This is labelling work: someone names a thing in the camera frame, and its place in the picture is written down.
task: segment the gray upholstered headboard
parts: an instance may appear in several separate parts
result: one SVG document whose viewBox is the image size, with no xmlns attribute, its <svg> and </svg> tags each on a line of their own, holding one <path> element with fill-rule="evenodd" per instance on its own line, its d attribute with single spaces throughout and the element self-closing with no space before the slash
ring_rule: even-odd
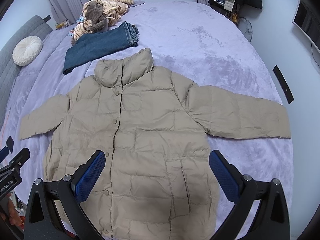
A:
<svg viewBox="0 0 320 240">
<path fill-rule="evenodd" d="M 4 123 L 5 110 L 15 78 L 21 67 L 12 60 L 12 52 L 19 41 L 28 36 L 38 36 L 42 41 L 52 29 L 39 16 L 28 20 L 0 51 L 0 129 Z"/>
</svg>

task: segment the round pillow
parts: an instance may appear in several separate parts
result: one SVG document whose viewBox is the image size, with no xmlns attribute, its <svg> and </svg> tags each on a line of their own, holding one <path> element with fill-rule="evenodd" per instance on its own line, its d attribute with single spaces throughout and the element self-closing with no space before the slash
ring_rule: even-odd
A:
<svg viewBox="0 0 320 240">
<path fill-rule="evenodd" d="M 29 36 L 20 41 L 14 48 L 12 59 L 18 66 L 26 66 L 40 53 L 42 41 L 37 36 Z"/>
</svg>

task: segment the textured blue pad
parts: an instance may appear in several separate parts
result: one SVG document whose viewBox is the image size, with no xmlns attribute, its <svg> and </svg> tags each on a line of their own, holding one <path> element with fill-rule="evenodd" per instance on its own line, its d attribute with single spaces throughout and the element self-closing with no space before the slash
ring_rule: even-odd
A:
<svg viewBox="0 0 320 240">
<path fill-rule="evenodd" d="M 0 163 L 9 155 L 9 148 L 8 147 L 4 147 L 1 151 L 0 151 Z"/>
<path fill-rule="evenodd" d="M 75 199 L 78 204 L 87 200 L 105 165 L 106 157 L 100 152 L 75 187 Z"/>
<path fill-rule="evenodd" d="M 233 179 L 228 169 L 214 151 L 210 153 L 209 165 L 227 199 L 236 204 L 240 199 L 238 183 Z"/>
</svg>

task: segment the television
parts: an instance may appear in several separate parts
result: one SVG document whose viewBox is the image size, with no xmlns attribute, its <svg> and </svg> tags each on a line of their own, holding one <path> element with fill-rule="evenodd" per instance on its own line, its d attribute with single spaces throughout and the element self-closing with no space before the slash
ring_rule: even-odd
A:
<svg viewBox="0 0 320 240">
<path fill-rule="evenodd" d="M 307 8 L 299 2 L 292 22 L 302 30 L 320 53 L 320 27 Z"/>
</svg>

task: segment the jacket collar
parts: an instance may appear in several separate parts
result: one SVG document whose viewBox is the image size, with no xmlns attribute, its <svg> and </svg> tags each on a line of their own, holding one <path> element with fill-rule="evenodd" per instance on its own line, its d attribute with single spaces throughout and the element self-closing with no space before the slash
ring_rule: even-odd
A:
<svg viewBox="0 0 320 240">
<path fill-rule="evenodd" d="M 114 88 L 141 78 L 152 69 L 153 63 L 151 50 L 146 48 L 122 60 L 100 60 L 94 75 L 97 82 Z"/>
</svg>

